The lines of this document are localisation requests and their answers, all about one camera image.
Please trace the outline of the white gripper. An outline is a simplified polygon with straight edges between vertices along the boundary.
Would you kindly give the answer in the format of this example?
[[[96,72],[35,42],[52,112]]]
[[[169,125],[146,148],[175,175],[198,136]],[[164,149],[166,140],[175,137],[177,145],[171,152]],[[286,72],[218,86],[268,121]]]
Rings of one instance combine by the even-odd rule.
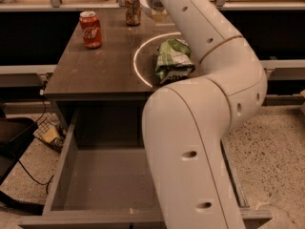
[[[144,13],[155,22],[163,22],[167,17],[167,12],[160,0],[140,0]]]

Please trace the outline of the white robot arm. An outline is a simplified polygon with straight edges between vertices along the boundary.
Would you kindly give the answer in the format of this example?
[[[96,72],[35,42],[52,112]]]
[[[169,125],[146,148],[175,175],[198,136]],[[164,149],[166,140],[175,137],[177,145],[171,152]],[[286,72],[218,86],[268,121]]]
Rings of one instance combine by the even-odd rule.
[[[164,9],[203,74],[154,92],[142,133],[167,229],[245,229],[221,139],[262,105],[266,74],[242,34],[209,0],[147,0]]]

